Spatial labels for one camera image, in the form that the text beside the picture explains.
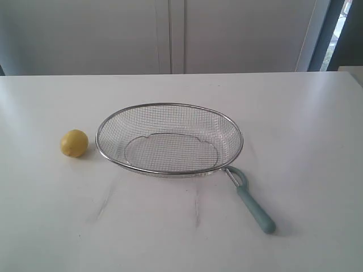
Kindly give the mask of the yellow lemon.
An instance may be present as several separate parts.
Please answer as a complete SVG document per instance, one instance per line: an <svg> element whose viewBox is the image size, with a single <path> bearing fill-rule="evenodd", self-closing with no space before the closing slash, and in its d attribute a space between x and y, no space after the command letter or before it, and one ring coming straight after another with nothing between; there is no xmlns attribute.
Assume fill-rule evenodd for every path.
<svg viewBox="0 0 363 272"><path fill-rule="evenodd" d="M68 131L60 141L61 152L71 158L82 156L88 148L87 135L78 129Z"/></svg>

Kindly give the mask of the teal handled peeler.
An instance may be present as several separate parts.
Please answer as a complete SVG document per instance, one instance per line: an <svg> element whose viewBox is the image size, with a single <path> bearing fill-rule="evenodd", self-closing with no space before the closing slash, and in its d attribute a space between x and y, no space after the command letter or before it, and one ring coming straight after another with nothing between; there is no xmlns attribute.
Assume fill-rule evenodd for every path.
<svg viewBox="0 0 363 272"><path fill-rule="evenodd" d="M266 234L273 234L276 230L276 224L265 210L255 201L249 192L249 183L246 175L238 168L230 165L224 168L224 171L230 177L236 187L237 194L244 202L250 214Z"/></svg>

